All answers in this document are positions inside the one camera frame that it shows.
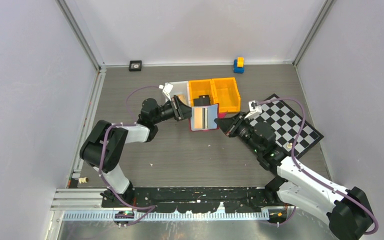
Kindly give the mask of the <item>red card holder wallet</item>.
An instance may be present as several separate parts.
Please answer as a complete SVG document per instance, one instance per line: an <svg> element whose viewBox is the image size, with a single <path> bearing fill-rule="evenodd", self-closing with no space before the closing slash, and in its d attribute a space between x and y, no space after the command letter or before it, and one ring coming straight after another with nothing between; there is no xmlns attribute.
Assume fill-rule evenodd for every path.
<svg viewBox="0 0 384 240"><path fill-rule="evenodd" d="M220 112L218 103L208 106L193 106L189 120L190 130L192 132L217 130L219 126L215 119L224 118L226 115L226 112Z"/></svg>

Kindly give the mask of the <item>dark grey credit card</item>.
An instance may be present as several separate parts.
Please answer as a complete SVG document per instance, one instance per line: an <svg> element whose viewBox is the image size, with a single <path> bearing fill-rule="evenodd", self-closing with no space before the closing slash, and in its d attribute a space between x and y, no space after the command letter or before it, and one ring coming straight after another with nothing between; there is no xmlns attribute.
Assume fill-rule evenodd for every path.
<svg viewBox="0 0 384 240"><path fill-rule="evenodd" d="M193 99L194 107L205 107L211 105L211 99L209 95L199 95L198 98Z"/></svg>

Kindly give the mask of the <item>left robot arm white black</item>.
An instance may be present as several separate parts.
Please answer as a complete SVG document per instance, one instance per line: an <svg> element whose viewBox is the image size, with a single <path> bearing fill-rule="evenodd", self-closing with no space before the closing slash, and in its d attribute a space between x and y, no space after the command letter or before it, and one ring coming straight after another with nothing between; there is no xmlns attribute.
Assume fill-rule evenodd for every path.
<svg viewBox="0 0 384 240"><path fill-rule="evenodd" d="M124 175L119 161L126 144L148 143L158 133L158 124L190 119L192 109L177 95L163 105L154 98L142 102L137 122L131 125L99 120L79 151L80 159L93 167L107 184L114 200L121 207L128 207L134 199L132 182Z"/></svg>

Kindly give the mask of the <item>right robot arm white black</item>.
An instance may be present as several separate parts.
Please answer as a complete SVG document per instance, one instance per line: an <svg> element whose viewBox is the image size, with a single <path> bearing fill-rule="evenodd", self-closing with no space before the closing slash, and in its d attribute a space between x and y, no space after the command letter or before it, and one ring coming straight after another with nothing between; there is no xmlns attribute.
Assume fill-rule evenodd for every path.
<svg viewBox="0 0 384 240"><path fill-rule="evenodd" d="M237 137L253 150L258 163L274 175L264 187L271 205L283 202L310 213L340 240L358 240L378 229L363 190L336 184L285 154L269 123L251 124L243 112L214 122L227 137Z"/></svg>

